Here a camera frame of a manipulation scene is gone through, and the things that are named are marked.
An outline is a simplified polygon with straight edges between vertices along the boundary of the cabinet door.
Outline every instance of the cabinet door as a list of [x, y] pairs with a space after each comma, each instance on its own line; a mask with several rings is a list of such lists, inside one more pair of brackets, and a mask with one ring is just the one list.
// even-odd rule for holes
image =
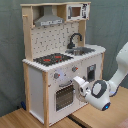
[[89, 19], [90, 3], [67, 5], [67, 21]]
[[82, 19], [82, 4], [67, 5], [67, 21]]

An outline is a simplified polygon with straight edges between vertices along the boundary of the oven window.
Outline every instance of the oven window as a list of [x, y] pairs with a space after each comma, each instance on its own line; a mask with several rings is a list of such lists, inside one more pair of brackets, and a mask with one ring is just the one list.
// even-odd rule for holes
[[72, 7], [72, 17], [80, 16], [81, 7]]
[[73, 103], [73, 85], [56, 92], [56, 111]]

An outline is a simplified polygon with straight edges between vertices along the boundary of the toy stove top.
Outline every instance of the toy stove top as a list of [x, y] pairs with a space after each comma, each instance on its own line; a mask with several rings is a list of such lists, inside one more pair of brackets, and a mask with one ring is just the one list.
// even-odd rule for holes
[[69, 59], [73, 59], [73, 57], [70, 57], [70, 56], [67, 56], [64, 54], [60, 54], [60, 53], [54, 53], [51, 55], [36, 58], [33, 61], [48, 67], [50, 65], [60, 63], [60, 62], [63, 62], [63, 61], [69, 60]]

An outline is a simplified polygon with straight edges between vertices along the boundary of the door handle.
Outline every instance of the door handle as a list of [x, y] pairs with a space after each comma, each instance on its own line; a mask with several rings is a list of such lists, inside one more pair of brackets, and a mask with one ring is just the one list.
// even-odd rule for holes
[[66, 87], [68, 85], [70, 85], [72, 83], [72, 81], [68, 81], [66, 84], [60, 84], [59, 87]]
[[69, 6], [68, 9], [69, 9], [69, 11], [70, 11], [70, 15], [68, 16], [68, 19], [71, 19], [71, 17], [72, 17], [72, 7]]

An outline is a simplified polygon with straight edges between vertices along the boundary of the toy kitchen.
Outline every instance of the toy kitchen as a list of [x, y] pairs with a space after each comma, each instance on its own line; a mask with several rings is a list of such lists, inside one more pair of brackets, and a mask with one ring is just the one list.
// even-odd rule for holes
[[85, 44], [91, 2], [22, 4], [26, 108], [49, 127], [88, 103], [76, 98], [75, 76], [102, 79], [105, 48]]

